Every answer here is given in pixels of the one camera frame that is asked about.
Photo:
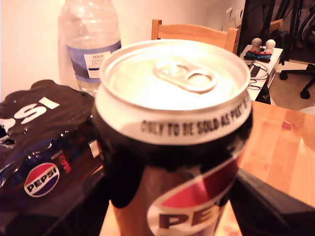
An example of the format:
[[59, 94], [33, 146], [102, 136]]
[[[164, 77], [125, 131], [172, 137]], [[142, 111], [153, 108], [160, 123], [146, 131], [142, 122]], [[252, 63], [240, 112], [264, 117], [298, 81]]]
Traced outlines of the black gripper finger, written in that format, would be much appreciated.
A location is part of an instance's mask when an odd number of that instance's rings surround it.
[[295, 215], [305, 210], [298, 199], [240, 169], [230, 192], [230, 202], [244, 236], [304, 236]]
[[46, 233], [48, 236], [98, 236], [109, 206], [108, 181], [97, 171], [84, 182], [70, 208]]

